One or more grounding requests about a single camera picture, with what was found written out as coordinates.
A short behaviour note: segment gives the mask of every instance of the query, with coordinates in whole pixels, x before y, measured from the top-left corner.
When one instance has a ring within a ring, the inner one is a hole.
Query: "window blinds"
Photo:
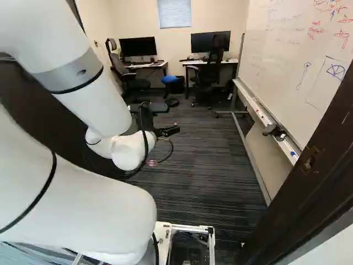
[[[159,27],[191,27],[191,0],[157,0]]]

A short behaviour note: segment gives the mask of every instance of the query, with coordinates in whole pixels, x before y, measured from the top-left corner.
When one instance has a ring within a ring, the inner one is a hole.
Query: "keyboard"
[[[130,65],[149,65],[148,62],[129,62]]]

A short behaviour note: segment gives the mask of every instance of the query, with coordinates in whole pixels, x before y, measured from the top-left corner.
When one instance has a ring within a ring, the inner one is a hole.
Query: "computer monitor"
[[[154,37],[119,39],[123,57],[157,55]]]
[[[194,33],[191,35],[191,52],[209,52],[212,50],[212,38],[216,34],[224,35],[224,51],[229,51],[231,42],[230,31],[215,31],[205,33]]]

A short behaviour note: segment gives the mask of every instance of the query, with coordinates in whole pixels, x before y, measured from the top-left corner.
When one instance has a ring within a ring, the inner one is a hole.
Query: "black office chair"
[[[194,91],[195,98],[191,106],[196,103],[206,102],[208,109],[212,108],[215,101],[212,96],[214,88],[212,84],[220,82],[220,68],[224,52],[224,36],[214,35],[212,39],[212,50],[208,55],[206,65],[202,65],[200,69],[196,66],[187,66],[189,69],[195,70],[195,77],[190,80],[195,82]]]
[[[139,100],[137,95],[139,91],[146,90],[151,87],[150,81],[146,79],[136,79],[136,73],[130,72],[127,68],[125,68],[124,64],[120,61],[118,54],[112,52],[117,48],[114,39],[107,39],[105,41],[105,47],[108,51],[111,64],[113,65],[111,70],[116,73],[122,83],[122,88],[124,90],[122,98],[124,101],[126,103],[141,103],[144,101],[144,99]]]

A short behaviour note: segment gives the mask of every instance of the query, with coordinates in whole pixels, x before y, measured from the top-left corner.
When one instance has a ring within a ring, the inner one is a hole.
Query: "whiteboard marker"
[[[295,159],[299,159],[298,155],[294,152],[294,151],[291,151],[291,156]]]

